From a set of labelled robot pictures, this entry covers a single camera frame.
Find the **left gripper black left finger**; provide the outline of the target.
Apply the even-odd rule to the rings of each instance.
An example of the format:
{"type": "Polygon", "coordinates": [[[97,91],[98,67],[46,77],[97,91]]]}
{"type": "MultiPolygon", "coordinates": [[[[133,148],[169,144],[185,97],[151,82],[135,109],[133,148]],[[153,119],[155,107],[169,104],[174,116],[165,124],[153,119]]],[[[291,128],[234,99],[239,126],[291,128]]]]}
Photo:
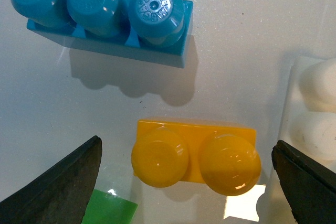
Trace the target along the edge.
{"type": "Polygon", "coordinates": [[[102,157],[97,136],[1,201],[1,223],[81,223],[102,157]]]}

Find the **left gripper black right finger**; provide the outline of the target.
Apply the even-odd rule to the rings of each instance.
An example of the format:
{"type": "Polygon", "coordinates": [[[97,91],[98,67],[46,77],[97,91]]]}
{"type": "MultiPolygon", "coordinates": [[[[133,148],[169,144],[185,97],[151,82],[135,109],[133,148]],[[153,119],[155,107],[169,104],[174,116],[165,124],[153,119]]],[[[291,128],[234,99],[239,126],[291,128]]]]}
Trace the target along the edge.
{"type": "Polygon", "coordinates": [[[335,223],[335,173],[283,140],[273,167],[297,223],[335,223]]]}

